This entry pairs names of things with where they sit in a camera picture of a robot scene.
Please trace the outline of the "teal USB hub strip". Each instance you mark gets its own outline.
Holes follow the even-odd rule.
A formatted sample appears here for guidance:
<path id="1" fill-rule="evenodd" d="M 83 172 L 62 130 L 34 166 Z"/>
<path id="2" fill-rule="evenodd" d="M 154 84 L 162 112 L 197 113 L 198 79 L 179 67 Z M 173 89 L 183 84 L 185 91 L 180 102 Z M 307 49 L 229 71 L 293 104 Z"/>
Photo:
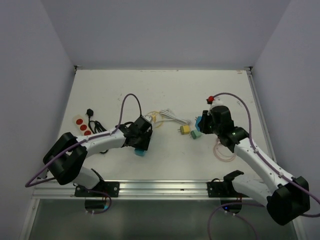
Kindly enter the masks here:
<path id="1" fill-rule="evenodd" d="M 146 150 L 139 149 L 139 148 L 135 148 L 135 149 L 134 149 L 134 154 L 135 154 L 136 156 L 139 156 L 139 157 L 144 157 L 145 154 L 146 154 Z"/>

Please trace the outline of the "blue charger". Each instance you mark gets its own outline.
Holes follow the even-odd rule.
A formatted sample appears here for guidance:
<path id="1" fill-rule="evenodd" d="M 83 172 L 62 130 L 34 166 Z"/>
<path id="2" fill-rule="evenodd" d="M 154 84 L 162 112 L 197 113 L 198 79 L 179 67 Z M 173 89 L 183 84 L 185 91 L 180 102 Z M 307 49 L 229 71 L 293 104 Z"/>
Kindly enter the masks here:
<path id="1" fill-rule="evenodd" d="M 201 122 L 201 120 L 202 120 L 202 116 L 197 116 L 196 118 L 195 118 L 195 128 L 196 128 L 196 130 L 197 131 L 201 131 L 201 129 L 200 129 L 200 127 L 199 127 L 199 123 Z"/>

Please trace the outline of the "green USB charger plug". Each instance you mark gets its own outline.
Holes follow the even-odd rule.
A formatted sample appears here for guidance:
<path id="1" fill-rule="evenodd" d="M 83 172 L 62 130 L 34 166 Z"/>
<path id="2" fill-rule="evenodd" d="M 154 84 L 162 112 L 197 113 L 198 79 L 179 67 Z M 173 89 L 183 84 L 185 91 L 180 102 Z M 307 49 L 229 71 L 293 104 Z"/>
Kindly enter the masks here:
<path id="1" fill-rule="evenodd" d="M 200 138 L 202 136 L 202 133 L 198 130 L 191 130 L 190 131 L 190 137 L 193 139 L 193 140 L 196 140 L 198 138 Z"/>

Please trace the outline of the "yellow USB charger plug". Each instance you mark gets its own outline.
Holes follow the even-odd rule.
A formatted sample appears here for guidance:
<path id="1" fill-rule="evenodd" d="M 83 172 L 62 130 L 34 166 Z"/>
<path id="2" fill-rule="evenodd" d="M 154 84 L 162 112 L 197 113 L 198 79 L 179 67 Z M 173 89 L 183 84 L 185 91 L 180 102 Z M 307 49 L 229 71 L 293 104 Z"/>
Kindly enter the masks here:
<path id="1" fill-rule="evenodd" d="M 191 128 L 189 125 L 181 125 L 178 129 L 178 132 L 181 135 L 188 135 L 191 132 Z"/>

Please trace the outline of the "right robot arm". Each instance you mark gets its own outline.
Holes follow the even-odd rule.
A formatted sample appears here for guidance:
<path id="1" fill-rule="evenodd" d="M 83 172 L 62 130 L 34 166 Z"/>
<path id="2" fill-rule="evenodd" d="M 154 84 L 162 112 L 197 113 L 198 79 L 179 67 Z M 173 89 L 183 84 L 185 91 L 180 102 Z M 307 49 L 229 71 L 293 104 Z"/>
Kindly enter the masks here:
<path id="1" fill-rule="evenodd" d="M 251 139 L 249 132 L 235 126 L 228 107 L 218 105 L 203 110 L 197 124 L 203 134 L 215 134 L 223 146 L 245 161 L 260 177 L 255 180 L 240 170 L 207 183 L 221 196 L 236 194 L 252 198 L 266 207 L 271 218 L 284 226 L 310 210 L 309 184 L 279 167 Z"/>

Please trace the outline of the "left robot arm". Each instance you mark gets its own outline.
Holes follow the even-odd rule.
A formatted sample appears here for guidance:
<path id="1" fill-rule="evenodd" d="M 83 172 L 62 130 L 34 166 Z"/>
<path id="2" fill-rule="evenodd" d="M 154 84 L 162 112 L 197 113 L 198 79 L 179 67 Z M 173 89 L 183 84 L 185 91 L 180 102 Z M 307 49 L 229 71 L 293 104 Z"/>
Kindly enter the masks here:
<path id="1" fill-rule="evenodd" d="M 92 196 L 103 193 L 102 177 L 83 166 L 85 159 L 105 150 L 132 147 L 146 151 L 153 133 L 151 116 L 140 116 L 131 124 L 89 136 L 64 133 L 43 158 L 43 163 L 60 185 L 74 183 L 86 188 Z"/>

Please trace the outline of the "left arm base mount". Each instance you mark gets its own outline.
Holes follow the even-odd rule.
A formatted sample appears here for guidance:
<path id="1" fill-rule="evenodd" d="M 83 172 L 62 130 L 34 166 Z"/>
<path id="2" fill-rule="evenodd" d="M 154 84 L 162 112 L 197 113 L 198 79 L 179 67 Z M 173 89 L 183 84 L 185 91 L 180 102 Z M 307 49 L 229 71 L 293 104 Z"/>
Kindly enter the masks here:
<path id="1" fill-rule="evenodd" d="M 102 181 L 99 182 L 93 189 L 85 188 L 78 185 L 75 188 L 74 196 L 83 198 L 98 198 L 105 197 L 104 194 L 108 194 L 111 198 L 117 198 L 119 196 L 120 183 L 118 181 Z"/>

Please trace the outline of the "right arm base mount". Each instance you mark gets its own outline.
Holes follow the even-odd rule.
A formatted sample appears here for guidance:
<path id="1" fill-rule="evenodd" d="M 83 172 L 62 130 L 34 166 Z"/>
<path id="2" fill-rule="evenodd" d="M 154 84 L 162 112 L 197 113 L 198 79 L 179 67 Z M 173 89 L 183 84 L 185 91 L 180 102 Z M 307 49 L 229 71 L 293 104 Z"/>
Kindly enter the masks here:
<path id="1" fill-rule="evenodd" d="M 220 181 L 214 178 L 206 183 L 209 198 L 238 198 L 241 194 L 236 192 L 230 181 Z"/>

